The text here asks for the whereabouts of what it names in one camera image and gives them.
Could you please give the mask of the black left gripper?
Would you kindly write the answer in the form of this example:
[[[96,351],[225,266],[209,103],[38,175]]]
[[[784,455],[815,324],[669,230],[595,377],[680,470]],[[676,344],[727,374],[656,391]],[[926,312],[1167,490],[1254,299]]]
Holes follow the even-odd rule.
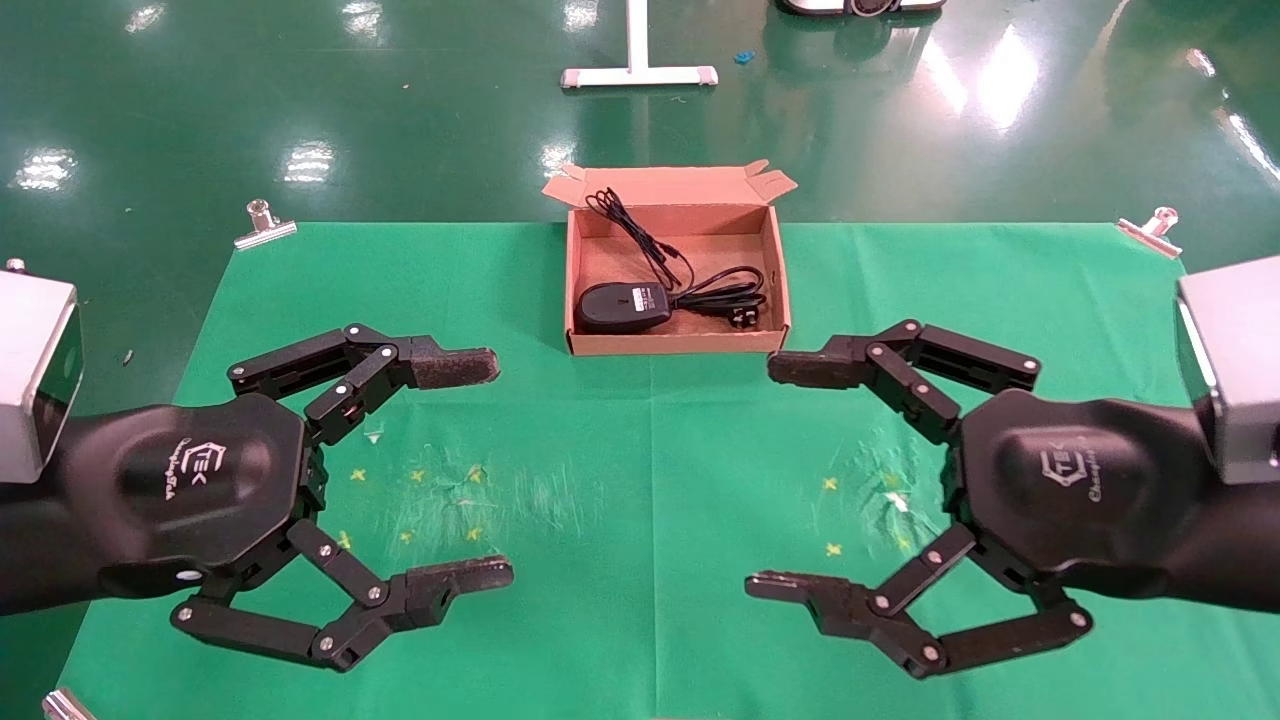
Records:
[[[355,323],[232,364],[239,397],[229,402],[73,418],[37,482],[3,487],[3,612],[151,600],[212,578],[252,589],[294,551],[351,597],[338,619],[312,626],[242,611],[230,605],[236,582],[206,582],[172,625],[205,644],[347,673],[390,635],[440,625],[457,597],[511,585],[515,569],[494,555],[376,578],[311,521],[326,484],[314,445],[337,445],[402,388],[499,373],[492,348],[445,350],[429,334]],[[328,382],[305,421],[274,401]]]

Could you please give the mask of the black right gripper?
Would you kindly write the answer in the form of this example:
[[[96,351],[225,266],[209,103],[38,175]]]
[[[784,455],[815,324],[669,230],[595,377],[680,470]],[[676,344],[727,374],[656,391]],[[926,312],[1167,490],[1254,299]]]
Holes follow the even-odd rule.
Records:
[[[865,387],[924,439],[952,442],[943,507],[961,524],[881,585],[785,571],[745,579],[754,598],[805,607],[822,635],[865,641],[924,679],[1084,637],[1092,616],[1056,585],[1277,611],[1277,486],[1222,483],[1188,407],[1048,401],[1025,392],[1038,360],[914,319],[877,334],[835,334],[813,352],[774,352],[767,369],[780,384]],[[961,419],[928,375],[996,396]],[[932,635],[909,607],[975,553],[1036,611]]]

